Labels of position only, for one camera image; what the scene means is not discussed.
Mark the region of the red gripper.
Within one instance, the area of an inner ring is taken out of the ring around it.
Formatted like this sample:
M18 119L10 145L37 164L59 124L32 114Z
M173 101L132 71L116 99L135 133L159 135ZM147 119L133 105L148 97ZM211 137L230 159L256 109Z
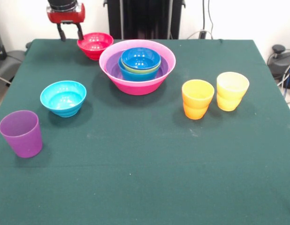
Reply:
M49 20L52 23L56 23L57 30L62 42L66 41L66 37L64 31L61 28L61 23L75 23L77 27L78 39L79 40L84 39L82 27L80 24L83 23L85 19L85 7L83 3L77 3L77 5L73 9L64 12L53 10L51 6L48 5L46 7L46 12Z

